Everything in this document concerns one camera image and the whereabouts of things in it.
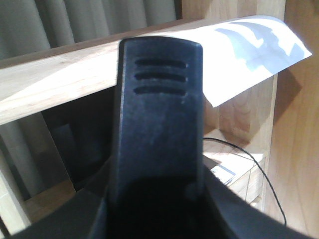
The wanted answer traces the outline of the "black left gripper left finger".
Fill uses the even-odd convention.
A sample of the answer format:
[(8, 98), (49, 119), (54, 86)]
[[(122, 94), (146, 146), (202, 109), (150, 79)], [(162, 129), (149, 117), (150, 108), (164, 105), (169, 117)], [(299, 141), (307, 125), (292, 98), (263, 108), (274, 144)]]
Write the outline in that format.
[(108, 187), (112, 159), (68, 202), (11, 239), (112, 239)]

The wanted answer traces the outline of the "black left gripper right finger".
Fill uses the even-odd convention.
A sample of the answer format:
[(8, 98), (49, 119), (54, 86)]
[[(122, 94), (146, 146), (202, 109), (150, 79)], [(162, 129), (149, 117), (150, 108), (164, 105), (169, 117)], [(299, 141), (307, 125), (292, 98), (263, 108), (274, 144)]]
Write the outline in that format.
[(251, 207), (204, 168), (205, 239), (308, 239)]

